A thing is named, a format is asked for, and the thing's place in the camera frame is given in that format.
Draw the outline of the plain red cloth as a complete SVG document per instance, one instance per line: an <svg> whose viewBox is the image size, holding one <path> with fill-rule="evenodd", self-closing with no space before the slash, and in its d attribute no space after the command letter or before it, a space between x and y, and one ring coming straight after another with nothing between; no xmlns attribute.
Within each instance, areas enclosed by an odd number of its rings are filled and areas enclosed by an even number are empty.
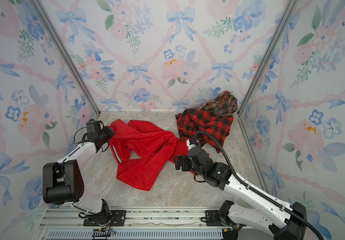
<svg viewBox="0 0 345 240"><path fill-rule="evenodd" d="M164 165L188 152L173 132L151 122L116 120L110 128L115 133L109 145L118 163L116 179L138 190L150 191Z"/></svg>

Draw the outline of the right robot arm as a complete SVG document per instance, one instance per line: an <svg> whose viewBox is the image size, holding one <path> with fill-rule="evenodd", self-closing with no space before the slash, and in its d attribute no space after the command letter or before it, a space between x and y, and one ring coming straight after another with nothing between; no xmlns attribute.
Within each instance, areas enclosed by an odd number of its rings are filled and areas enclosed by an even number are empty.
<svg viewBox="0 0 345 240"><path fill-rule="evenodd" d="M250 205L244 208L225 201L217 214L206 214L208 226L223 225L229 232L248 226L275 240L302 240L306 232L306 209L290 204L257 188L240 174L233 174L224 163L214 162L201 147L193 147L186 156L174 158L176 170L201 176L203 182L231 193Z"/></svg>

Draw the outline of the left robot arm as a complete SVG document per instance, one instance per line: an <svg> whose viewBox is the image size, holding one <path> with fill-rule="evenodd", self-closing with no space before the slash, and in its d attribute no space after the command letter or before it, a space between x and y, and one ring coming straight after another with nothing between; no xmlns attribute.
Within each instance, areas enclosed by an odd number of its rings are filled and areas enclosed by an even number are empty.
<svg viewBox="0 0 345 240"><path fill-rule="evenodd" d="M79 217L98 226L108 226L113 217L107 202L85 191L80 167L93 155L109 145L113 130L102 121L91 119L87 132L76 148L65 157L44 165L43 199L58 206L71 204L80 210Z"/></svg>

